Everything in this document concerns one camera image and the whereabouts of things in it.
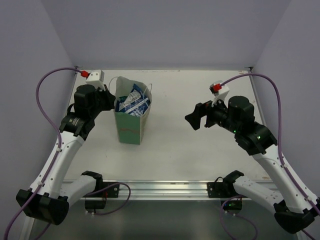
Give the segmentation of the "green paper gift bag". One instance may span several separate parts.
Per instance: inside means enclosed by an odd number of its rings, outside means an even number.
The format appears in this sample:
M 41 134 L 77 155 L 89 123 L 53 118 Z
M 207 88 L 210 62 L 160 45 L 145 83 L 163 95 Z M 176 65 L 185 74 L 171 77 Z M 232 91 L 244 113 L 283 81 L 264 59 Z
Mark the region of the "green paper gift bag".
M 114 79 L 114 117 L 118 140 L 123 144 L 140 145 L 144 136 L 145 125 L 152 106 L 152 84 L 150 83 L 146 85 L 143 82 L 131 80 L 123 76 L 116 76 Z M 116 112 L 116 105 L 119 98 L 122 96 L 128 96 L 134 84 L 138 85 L 151 101 L 150 107 L 141 117 L 132 116 L 122 112 Z

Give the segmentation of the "blue white snack packet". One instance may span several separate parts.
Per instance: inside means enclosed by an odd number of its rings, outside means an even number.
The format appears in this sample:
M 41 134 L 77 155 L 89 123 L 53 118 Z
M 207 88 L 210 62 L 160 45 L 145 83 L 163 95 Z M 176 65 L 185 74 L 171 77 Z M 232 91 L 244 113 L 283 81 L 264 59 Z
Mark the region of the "blue white snack packet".
M 117 101 L 115 111 L 134 117 L 141 117 L 151 105 L 150 99 L 142 89 L 134 84 L 125 101 Z

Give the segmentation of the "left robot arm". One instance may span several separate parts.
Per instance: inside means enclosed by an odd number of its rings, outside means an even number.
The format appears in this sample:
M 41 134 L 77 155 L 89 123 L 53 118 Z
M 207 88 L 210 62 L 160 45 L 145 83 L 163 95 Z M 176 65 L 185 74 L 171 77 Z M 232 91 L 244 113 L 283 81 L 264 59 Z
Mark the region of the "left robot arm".
M 19 190 L 16 200 L 26 216 L 53 225 L 61 224 L 69 208 L 83 197 L 101 197 L 97 206 L 89 206 L 92 214 L 106 205 L 120 182 L 104 182 L 97 172 L 85 171 L 80 177 L 63 187 L 66 173 L 78 150 L 83 146 L 95 126 L 96 117 L 103 111 L 114 109 L 115 96 L 107 86 L 84 84 L 77 87 L 74 103 L 67 109 L 57 131 L 58 137 L 49 159 L 36 180 L 27 190 Z

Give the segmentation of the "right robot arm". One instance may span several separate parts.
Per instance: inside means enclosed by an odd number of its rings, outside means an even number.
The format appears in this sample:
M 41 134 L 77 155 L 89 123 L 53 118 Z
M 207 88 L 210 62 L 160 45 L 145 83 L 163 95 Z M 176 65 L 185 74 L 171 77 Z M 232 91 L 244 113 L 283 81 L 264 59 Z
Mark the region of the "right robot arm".
M 269 210 L 276 222 L 288 233 L 295 234 L 314 222 L 320 209 L 320 199 L 291 172 L 285 158 L 279 154 L 278 142 L 272 132 L 255 121 L 255 108 L 244 96 L 234 96 L 225 104 L 207 101 L 196 104 L 185 116 L 194 130 L 206 117 L 205 127 L 218 125 L 234 134 L 236 143 L 253 157 L 266 171 L 278 191 L 272 191 L 242 172 L 235 170 L 223 178 L 223 192 L 227 196 L 243 195 Z

